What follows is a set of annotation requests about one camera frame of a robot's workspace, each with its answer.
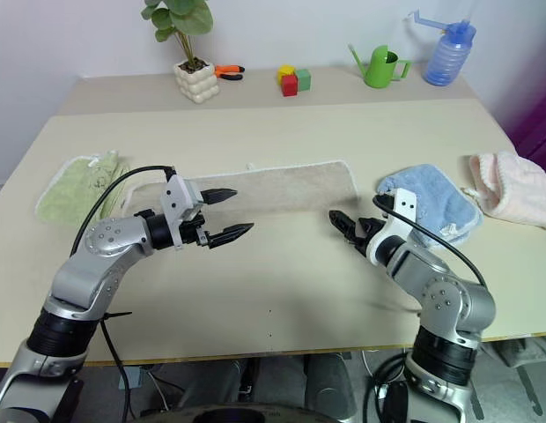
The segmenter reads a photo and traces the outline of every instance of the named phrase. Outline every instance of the blue plastic bottle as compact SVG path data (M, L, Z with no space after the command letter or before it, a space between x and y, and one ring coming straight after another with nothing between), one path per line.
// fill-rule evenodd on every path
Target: blue plastic bottle
M419 11L414 12L414 20L418 24L442 29L445 33L439 40L433 52L432 59L424 72L424 79L432 85L449 85L467 60L473 47L476 29L468 20L454 24L442 24L433 20L421 19Z

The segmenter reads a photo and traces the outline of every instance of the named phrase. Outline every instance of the yellow block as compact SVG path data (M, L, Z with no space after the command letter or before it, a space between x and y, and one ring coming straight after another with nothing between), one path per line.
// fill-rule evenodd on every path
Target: yellow block
M277 71L277 82L279 83L279 85L281 85L281 79L283 79L285 75L293 75L294 71L294 66L290 66L289 64L284 64L283 66L281 66Z

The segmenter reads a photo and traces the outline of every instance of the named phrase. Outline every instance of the pliers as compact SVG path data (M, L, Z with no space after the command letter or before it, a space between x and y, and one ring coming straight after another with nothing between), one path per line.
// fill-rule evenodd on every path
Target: pliers
M216 66L214 68L214 74L217 76L217 78L227 79L228 81L239 81L244 78L244 76L241 73L234 72L243 72L245 70L246 68L243 66L231 64L228 66Z

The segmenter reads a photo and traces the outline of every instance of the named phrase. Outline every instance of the green block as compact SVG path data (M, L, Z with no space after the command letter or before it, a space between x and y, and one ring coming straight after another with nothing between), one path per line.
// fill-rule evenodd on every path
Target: green block
M297 69L294 74L299 80L299 91L307 91L310 89L310 72L308 69Z

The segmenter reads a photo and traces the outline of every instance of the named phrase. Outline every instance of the table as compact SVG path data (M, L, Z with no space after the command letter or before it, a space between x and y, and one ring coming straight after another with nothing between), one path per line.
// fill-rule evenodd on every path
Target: table
M471 186L470 154L513 151L461 79L442 91L415 70L389 91L375 91L345 68L312 74L310 93L284 99L272 72L247 72L241 84L221 83L216 101L202 107L164 95L172 90L169 76L79 83L0 192L0 367L28 336L69 254L75 229L41 223L33 208L71 157L118 149L132 167L173 164L185 177L240 171L249 162L342 159L362 197L360 210L347 212L378 217L370 200L386 174L434 163ZM342 241L327 211L271 214L255 224L221 249L160 251L129 271L110 309L133 314L108 324L126 362L412 344L416 302ZM546 231L485 218L462 251L497 302L485 339L546 333ZM454 257L439 255L471 278ZM100 331L88 360L110 363Z

